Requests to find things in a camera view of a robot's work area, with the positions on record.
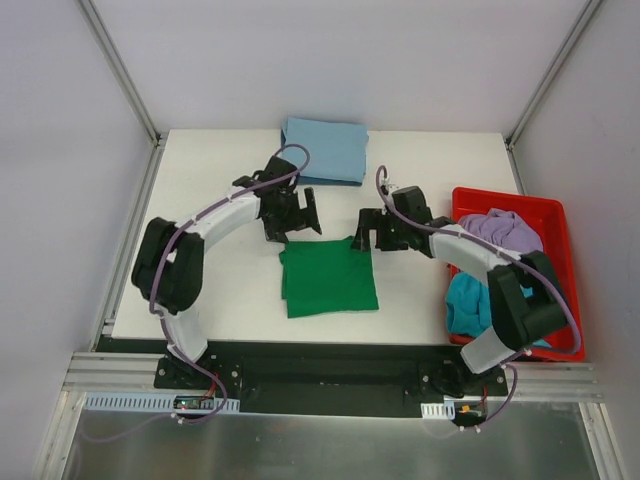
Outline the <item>green t-shirt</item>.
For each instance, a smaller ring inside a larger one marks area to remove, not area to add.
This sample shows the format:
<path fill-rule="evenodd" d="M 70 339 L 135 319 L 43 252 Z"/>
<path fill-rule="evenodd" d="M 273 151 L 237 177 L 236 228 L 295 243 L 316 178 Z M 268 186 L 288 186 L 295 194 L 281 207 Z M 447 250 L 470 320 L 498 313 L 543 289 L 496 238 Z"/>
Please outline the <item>green t-shirt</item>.
<path fill-rule="evenodd" d="M 279 260 L 288 318 L 379 309 L 372 254 L 352 249 L 351 243 L 347 237 L 285 246 Z"/>

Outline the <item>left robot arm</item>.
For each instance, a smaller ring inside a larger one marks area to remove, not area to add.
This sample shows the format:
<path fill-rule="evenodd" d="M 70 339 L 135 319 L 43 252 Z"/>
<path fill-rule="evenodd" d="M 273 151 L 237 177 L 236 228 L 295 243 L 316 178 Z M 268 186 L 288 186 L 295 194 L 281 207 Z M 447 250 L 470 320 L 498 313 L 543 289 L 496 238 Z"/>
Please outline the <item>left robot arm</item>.
<path fill-rule="evenodd" d="M 268 242 L 285 244 L 290 232 L 322 232 L 314 191 L 297 184 L 303 170 L 274 154 L 266 166 L 232 183 L 213 204 L 182 221 L 153 218 L 146 226 L 131 281 L 160 319 L 169 352 L 179 358 L 176 375 L 188 388 L 204 387 L 210 363 L 201 358 L 208 341 L 194 310 L 203 285 L 207 252 L 238 228 L 259 220 Z"/>

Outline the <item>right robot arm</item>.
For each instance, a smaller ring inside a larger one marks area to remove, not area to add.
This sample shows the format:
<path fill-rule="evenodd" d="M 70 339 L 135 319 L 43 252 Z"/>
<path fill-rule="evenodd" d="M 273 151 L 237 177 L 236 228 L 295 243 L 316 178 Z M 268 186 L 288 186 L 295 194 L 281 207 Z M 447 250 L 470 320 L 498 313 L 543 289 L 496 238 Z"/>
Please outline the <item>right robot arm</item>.
<path fill-rule="evenodd" d="M 473 394 L 486 372 L 535 342 L 569 326 L 575 318 L 548 256 L 521 254 L 471 234 L 448 217 L 433 217 L 422 190 L 390 193 L 380 186 L 382 208 L 362 208 L 351 248 L 368 252 L 415 250 L 469 274 L 488 289 L 491 325 L 459 351 L 450 369 L 452 387 Z"/>

